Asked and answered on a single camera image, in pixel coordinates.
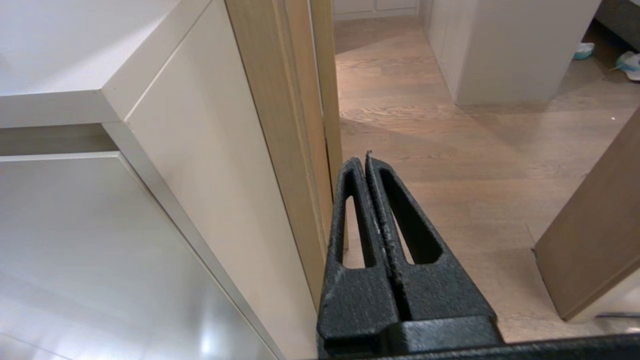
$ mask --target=wooden door frame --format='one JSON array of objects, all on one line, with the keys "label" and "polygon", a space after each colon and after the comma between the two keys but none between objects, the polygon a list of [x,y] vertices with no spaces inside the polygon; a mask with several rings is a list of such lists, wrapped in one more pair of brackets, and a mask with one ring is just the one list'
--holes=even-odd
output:
[{"label": "wooden door frame", "polygon": [[[315,182],[285,0],[227,0],[226,4],[317,309],[322,293],[328,238],[321,217],[320,196],[326,194],[318,192]],[[317,15],[313,20],[314,32],[323,34],[316,36],[316,56],[328,162],[332,190],[335,192],[337,172],[342,163],[342,147],[333,60],[332,2],[314,0],[311,4],[312,14]]]}]

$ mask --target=white sneaker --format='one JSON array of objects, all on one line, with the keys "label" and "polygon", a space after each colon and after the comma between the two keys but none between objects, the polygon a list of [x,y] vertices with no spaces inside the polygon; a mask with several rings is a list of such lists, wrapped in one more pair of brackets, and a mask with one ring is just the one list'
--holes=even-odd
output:
[{"label": "white sneaker", "polygon": [[620,55],[616,61],[616,69],[624,71],[629,80],[640,81],[640,54],[627,51]]}]

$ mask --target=light blue object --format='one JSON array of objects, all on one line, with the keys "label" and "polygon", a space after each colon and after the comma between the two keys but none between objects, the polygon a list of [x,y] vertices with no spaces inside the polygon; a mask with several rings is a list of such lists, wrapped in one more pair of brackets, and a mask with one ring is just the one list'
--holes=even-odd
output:
[{"label": "light blue object", "polygon": [[629,80],[640,81],[640,54],[627,51],[620,55],[616,60],[616,69],[624,71]]},{"label": "light blue object", "polygon": [[592,42],[581,42],[578,44],[578,48],[573,54],[573,58],[576,60],[583,60],[591,56],[593,54],[593,48],[595,48],[596,44]]}]

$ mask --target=hallway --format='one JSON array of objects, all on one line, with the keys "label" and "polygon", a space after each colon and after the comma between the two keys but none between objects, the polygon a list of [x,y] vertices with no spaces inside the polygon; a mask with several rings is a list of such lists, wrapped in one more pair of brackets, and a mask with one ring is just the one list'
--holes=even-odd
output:
[{"label": "hallway", "polygon": [[[598,33],[588,36],[598,37]],[[618,53],[574,61],[546,103],[459,108],[418,18],[335,24],[344,159],[390,163],[498,314],[507,342],[595,336],[637,320],[561,321],[531,248],[640,105],[609,72]],[[353,208],[347,267],[363,267]]]}]

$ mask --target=wooden door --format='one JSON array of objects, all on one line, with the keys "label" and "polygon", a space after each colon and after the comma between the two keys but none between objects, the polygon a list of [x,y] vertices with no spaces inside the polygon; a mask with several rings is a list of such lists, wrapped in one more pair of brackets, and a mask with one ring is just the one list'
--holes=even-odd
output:
[{"label": "wooden door", "polygon": [[640,286],[640,109],[536,244],[564,320],[608,312]]}]

